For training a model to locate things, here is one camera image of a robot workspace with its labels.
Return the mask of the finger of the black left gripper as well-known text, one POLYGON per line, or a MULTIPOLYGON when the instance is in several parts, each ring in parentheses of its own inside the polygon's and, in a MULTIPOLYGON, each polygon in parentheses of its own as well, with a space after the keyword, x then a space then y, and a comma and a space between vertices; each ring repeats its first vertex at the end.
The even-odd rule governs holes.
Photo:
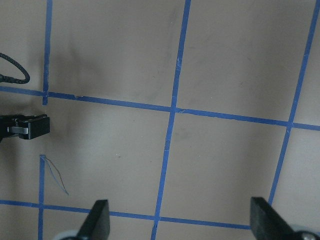
POLYGON ((1 115, 0 139, 19 137, 23 140, 32 140, 50 133, 50 118, 41 115, 1 115))

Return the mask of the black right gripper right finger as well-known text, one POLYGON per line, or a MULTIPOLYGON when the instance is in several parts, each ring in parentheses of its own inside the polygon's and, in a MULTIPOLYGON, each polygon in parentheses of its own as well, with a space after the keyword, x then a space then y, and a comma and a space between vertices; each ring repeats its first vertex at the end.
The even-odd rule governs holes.
POLYGON ((256 240, 292 240, 296 234, 263 197, 250 199, 250 229, 256 240))

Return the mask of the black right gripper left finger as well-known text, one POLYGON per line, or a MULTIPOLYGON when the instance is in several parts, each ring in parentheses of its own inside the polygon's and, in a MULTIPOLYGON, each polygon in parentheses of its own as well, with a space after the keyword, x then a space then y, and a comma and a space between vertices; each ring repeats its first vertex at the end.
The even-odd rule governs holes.
POLYGON ((107 199, 97 200, 77 233, 80 240, 107 240, 110 235, 110 212, 107 199))

